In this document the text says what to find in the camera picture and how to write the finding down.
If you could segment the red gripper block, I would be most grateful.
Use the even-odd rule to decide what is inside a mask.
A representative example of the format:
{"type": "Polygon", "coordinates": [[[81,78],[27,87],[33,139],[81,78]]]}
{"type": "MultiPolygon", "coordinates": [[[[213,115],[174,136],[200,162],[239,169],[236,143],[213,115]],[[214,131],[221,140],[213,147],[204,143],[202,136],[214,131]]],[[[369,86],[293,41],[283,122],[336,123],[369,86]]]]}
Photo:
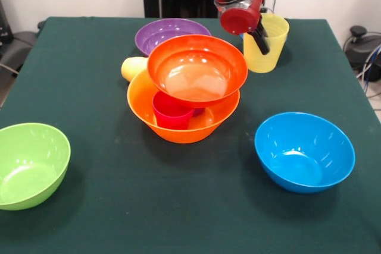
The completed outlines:
{"type": "Polygon", "coordinates": [[[266,41],[268,34],[260,12],[263,3],[264,0],[240,0],[230,4],[220,3],[220,24],[225,31],[233,35],[251,34],[260,52],[267,55],[270,52],[266,41]]]}

